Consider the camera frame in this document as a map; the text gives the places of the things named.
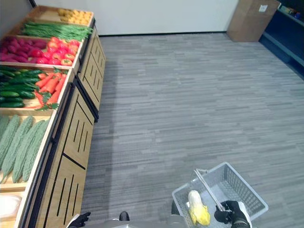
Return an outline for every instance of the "shopping basket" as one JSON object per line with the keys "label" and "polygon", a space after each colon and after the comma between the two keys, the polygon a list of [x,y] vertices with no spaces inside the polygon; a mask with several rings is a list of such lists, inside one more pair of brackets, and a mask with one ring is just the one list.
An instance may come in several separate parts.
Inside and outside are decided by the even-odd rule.
{"label": "shopping basket", "polygon": [[[176,207],[188,224],[189,228],[229,228],[231,224],[219,223],[214,218],[216,205],[220,210],[224,210],[220,202],[226,200],[241,201],[249,213],[250,219],[254,220],[268,210],[265,201],[250,187],[250,185],[235,171],[235,169],[224,162],[213,169],[206,171],[196,169],[192,181],[184,184],[172,193]],[[208,206],[211,215],[209,226],[193,224],[189,208],[187,206],[188,193],[196,190],[200,193],[202,202]]]}

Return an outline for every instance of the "basket handle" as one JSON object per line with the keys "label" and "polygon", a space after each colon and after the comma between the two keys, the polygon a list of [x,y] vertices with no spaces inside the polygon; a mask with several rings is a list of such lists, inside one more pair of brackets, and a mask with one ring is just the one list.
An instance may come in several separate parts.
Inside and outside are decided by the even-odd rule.
{"label": "basket handle", "polygon": [[213,192],[211,191],[209,185],[205,182],[204,178],[202,177],[202,175],[200,174],[200,169],[195,169],[194,173],[197,175],[198,179],[200,180],[200,182],[202,182],[202,184],[205,186],[207,192],[209,193],[209,195],[212,197],[212,199],[214,200],[214,202],[216,203],[216,205],[218,206],[218,209],[220,211],[225,211],[224,207],[221,205],[221,203],[218,201],[218,199],[215,197],[215,195],[213,194]]}

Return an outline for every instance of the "cardboard box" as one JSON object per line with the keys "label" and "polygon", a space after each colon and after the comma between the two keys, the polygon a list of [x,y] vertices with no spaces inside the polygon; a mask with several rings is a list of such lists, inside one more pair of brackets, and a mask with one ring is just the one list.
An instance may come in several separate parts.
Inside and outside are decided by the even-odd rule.
{"label": "cardboard box", "polygon": [[278,6],[276,0],[239,0],[228,36],[233,41],[258,42]]}

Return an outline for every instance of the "cabinet door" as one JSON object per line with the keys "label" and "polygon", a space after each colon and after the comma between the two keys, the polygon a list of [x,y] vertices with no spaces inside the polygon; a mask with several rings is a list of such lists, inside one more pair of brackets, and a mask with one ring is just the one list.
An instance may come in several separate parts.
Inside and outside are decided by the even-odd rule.
{"label": "cabinet door", "polygon": [[77,88],[54,151],[37,228],[65,228],[81,209],[94,117]]}
{"label": "cabinet door", "polygon": [[51,179],[53,191],[40,228],[65,228],[75,214],[80,213],[86,171],[62,156],[56,179]]}
{"label": "cabinet door", "polygon": [[87,167],[91,139],[93,134],[94,117],[82,98],[80,92],[75,89],[75,104],[70,107],[67,124],[63,130],[66,135],[63,153]]}
{"label": "cabinet door", "polygon": [[97,67],[98,67],[101,75],[104,76],[105,54],[103,53],[101,42],[100,42],[100,39],[97,34],[95,34],[95,36],[94,36],[91,53],[93,55],[93,58],[97,64]]}
{"label": "cabinet door", "polygon": [[99,110],[104,79],[97,67],[93,54],[89,53],[89,55],[90,57],[86,65],[85,72],[84,74],[80,75],[79,79],[87,91],[94,106],[97,110]]}

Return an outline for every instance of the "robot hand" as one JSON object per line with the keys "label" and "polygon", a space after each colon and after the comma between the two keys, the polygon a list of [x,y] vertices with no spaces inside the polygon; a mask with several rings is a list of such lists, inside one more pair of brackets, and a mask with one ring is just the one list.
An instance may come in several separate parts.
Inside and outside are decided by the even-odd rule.
{"label": "robot hand", "polygon": [[221,202],[221,205],[226,211],[220,211],[216,206],[214,217],[218,222],[225,224],[230,222],[231,228],[252,228],[250,216],[243,202],[228,200]]}
{"label": "robot hand", "polygon": [[69,223],[68,228],[79,228],[84,227],[86,224],[85,222],[88,221],[90,212],[85,214],[79,215],[75,220]]}

